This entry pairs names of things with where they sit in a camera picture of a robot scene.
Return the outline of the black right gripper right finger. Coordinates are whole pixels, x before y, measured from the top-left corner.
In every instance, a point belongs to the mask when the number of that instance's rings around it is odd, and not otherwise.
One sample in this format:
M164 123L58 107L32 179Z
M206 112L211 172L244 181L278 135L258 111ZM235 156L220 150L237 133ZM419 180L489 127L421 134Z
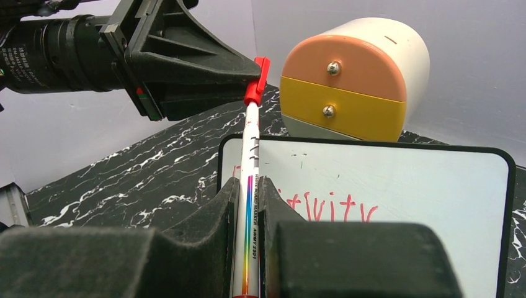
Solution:
M310 222L259 180L264 297L462 297L429 227L404 222Z

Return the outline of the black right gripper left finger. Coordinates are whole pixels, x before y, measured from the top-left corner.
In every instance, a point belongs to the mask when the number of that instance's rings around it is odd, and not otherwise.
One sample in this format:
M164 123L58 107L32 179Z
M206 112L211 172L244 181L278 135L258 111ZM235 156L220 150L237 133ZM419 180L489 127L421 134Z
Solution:
M2 297L228 297L234 203L230 178L165 230L14 228L1 235Z

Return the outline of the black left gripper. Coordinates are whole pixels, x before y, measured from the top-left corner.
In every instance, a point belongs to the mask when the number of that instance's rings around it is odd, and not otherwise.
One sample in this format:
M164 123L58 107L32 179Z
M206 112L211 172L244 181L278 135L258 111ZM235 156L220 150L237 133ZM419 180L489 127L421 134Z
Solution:
M112 71L139 114L183 120L242 101L261 69L206 29L193 1L120 1L99 35ZM149 89L161 88L160 108Z

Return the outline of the white whiteboard marker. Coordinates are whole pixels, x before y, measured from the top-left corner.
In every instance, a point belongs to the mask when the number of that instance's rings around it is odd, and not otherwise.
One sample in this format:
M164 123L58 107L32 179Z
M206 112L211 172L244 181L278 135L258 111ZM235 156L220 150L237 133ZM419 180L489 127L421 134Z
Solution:
M240 162L240 190L236 224L231 295L259 297L259 107L247 105Z

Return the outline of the red marker cap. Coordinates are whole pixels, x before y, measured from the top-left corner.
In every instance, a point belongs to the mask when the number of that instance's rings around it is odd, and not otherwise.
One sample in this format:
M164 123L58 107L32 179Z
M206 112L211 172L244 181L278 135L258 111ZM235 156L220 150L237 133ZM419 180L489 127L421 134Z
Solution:
M255 57L254 62L260 66L261 73L258 79L251 81L247 86L243 101L247 106L250 103L255 103L258 106L261 104L262 94L267 84L267 77L271 65L271 60L263 56Z

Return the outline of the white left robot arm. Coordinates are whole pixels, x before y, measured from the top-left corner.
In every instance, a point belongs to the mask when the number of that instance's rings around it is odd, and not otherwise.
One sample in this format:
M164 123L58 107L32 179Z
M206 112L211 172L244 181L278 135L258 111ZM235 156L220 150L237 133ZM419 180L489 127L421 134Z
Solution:
M140 115L177 121L259 104L270 68L210 33L196 1L121 1L110 16L57 19L77 1L1 2L1 87L22 94L123 89Z

